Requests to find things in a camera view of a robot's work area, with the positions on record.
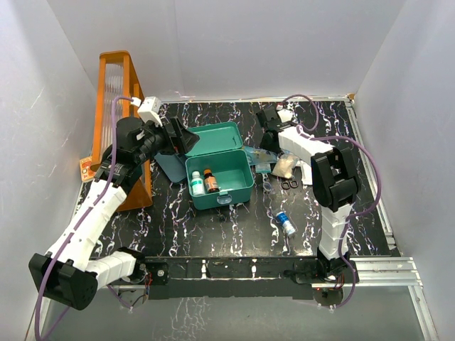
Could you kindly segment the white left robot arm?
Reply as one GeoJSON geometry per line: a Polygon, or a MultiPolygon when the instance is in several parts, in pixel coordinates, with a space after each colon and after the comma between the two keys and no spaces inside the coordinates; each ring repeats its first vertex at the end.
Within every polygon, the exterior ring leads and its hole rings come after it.
{"type": "Polygon", "coordinates": [[[138,251],[122,247],[97,261],[90,256],[107,223],[139,182],[143,164],[158,153],[188,153],[199,139],[177,117],[164,126],[136,117],[120,119],[77,214],[44,255],[34,254],[29,261],[38,297],[83,310],[97,290],[114,281],[143,281],[147,267],[138,251]]]}

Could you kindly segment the white medicine bottle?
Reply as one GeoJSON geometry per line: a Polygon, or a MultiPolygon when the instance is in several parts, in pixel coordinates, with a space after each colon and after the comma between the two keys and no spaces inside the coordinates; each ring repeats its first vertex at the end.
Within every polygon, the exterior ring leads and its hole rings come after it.
{"type": "Polygon", "coordinates": [[[193,171],[191,174],[191,190],[193,196],[200,196],[205,194],[204,181],[200,176],[199,171],[193,171]]]}

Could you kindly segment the beige gauze bag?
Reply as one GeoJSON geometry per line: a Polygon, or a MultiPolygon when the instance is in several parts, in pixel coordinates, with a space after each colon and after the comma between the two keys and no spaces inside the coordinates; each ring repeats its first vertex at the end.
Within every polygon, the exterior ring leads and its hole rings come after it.
{"type": "Polygon", "coordinates": [[[291,153],[280,156],[272,170],[272,175],[279,178],[290,179],[293,176],[293,169],[299,162],[299,158],[291,153]]]}

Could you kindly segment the blue cotton swab bag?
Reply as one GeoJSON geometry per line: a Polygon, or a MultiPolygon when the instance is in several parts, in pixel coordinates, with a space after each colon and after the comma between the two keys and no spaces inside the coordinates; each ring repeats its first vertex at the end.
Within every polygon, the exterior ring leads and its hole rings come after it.
{"type": "Polygon", "coordinates": [[[262,148],[243,146],[242,150],[245,152],[250,166],[255,166],[261,163],[276,163],[278,161],[278,155],[276,153],[262,148]]]}

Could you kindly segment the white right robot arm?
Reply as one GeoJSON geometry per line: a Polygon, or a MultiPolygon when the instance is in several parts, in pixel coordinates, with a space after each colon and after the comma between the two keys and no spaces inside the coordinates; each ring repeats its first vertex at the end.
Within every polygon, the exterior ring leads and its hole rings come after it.
{"type": "Polygon", "coordinates": [[[348,265],[345,228],[360,180],[349,148],[336,148],[303,132],[292,121],[283,122],[274,107],[257,113],[264,129],[260,147],[288,151],[311,166],[313,194],[321,206],[321,240],[317,247],[317,276],[332,282],[348,265]]]}

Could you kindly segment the brown orange-cap bottle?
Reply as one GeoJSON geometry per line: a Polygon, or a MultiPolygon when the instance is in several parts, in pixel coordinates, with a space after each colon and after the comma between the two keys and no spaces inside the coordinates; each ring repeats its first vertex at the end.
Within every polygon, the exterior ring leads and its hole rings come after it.
{"type": "Polygon", "coordinates": [[[216,193],[220,191],[217,180],[212,174],[211,169],[205,169],[203,171],[204,175],[204,184],[207,193],[216,193]]]}

